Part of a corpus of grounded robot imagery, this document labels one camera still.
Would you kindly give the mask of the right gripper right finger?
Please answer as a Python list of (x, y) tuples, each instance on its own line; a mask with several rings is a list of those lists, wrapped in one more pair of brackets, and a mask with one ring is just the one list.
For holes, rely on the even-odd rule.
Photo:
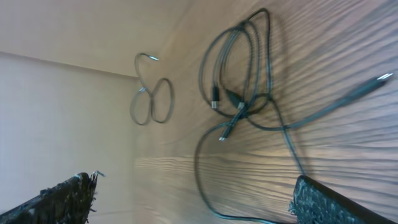
[(299, 223), (395, 224), (306, 175), (296, 181), (289, 212)]

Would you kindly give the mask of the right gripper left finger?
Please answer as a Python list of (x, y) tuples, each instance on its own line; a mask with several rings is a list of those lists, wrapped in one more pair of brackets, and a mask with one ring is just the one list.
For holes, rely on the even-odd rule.
[(86, 224), (98, 173), (82, 172), (1, 214), (1, 224)]

